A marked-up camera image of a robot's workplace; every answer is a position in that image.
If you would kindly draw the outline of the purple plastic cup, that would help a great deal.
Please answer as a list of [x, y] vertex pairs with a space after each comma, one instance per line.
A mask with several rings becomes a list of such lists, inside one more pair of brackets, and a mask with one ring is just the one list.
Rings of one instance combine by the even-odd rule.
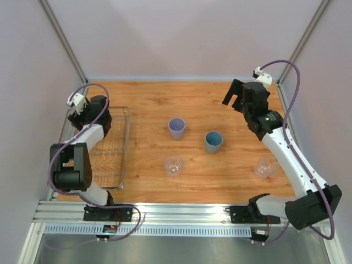
[[182, 118], [172, 118], [168, 123], [168, 128], [172, 139], [181, 140], [184, 136], [185, 121]]

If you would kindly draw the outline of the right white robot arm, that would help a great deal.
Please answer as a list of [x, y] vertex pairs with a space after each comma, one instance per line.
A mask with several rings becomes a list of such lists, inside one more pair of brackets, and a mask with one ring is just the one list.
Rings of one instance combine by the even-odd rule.
[[273, 153], [294, 189], [294, 198], [275, 197], [264, 193], [252, 197], [248, 216], [255, 223], [267, 216], [287, 219], [294, 228], [302, 230], [328, 219], [342, 198], [338, 185], [329, 185], [309, 164], [282, 116], [268, 107], [270, 92], [264, 84], [234, 79], [223, 104], [236, 96], [232, 108], [243, 114], [248, 128]]

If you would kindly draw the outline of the blue plastic cup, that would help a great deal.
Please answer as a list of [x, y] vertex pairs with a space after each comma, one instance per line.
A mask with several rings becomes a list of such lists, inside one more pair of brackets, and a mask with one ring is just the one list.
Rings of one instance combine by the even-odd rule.
[[209, 131], [205, 136], [205, 149], [208, 153], [216, 153], [223, 143], [223, 136], [217, 131]]

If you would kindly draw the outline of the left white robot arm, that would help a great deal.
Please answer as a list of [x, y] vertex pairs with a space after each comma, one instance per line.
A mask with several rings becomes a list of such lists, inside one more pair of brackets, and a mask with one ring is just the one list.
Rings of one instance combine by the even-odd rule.
[[108, 221], [114, 217], [116, 208], [111, 193], [92, 179], [89, 152], [111, 129], [109, 99], [99, 95], [88, 100], [75, 95], [68, 100], [68, 105], [75, 107], [68, 115], [68, 121], [78, 132], [71, 139], [50, 147], [49, 185], [58, 193], [79, 196], [96, 206], [96, 214]]

